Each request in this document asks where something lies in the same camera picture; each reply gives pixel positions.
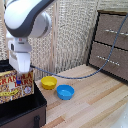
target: yellow bowl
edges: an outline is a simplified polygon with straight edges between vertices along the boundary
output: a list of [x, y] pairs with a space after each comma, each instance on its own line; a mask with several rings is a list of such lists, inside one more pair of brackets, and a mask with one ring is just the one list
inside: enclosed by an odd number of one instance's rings
[[44, 89], [51, 90], [56, 87], [57, 79], [52, 76], [46, 76], [41, 79], [41, 83]]

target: blue bowl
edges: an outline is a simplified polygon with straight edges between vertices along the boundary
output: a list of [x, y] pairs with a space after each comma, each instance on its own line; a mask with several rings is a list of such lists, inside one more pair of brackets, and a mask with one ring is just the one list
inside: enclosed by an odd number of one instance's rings
[[57, 95], [62, 100], [70, 100], [74, 94], [74, 88], [69, 85], [59, 85], [56, 89]]

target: colorful packaging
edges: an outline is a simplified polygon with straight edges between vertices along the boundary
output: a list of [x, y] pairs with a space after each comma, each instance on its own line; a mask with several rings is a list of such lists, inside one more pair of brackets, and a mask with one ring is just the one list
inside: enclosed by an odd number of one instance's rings
[[0, 104], [34, 94], [33, 71], [23, 74], [16, 83], [15, 70], [0, 72]]

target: bowl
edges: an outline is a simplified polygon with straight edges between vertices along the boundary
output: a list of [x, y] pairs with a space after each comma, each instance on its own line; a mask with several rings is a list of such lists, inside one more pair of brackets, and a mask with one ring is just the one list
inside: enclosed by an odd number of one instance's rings
[[70, 100], [74, 94], [74, 88], [69, 85], [59, 85], [56, 89], [57, 95], [62, 100]]
[[56, 87], [57, 79], [52, 76], [46, 76], [41, 79], [44, 89], [52, 90]]

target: wooden plank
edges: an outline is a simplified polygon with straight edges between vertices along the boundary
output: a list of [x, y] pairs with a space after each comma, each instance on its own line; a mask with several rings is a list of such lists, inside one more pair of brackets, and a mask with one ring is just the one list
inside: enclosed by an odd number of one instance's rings
[[119, 14], [119, 15], [127, 15], [128, 8], [107, 8], [103, 10], [98, 10], [101, 13], [109, 13], [109, 14]]
[[[77, 77], [94, 71], [81, 65], [60, 74]], [[57, 86], [69, 84], [75, 89], [75, 94], [71, 100], [64, 101], [58, 98], [56, 89], [44, 90], [40, 81], [37, 82], [48, 103], [47, 127], [110, 128], [128, 102], [128, 86], [103, 73], [82, 80], [56, 78]]]

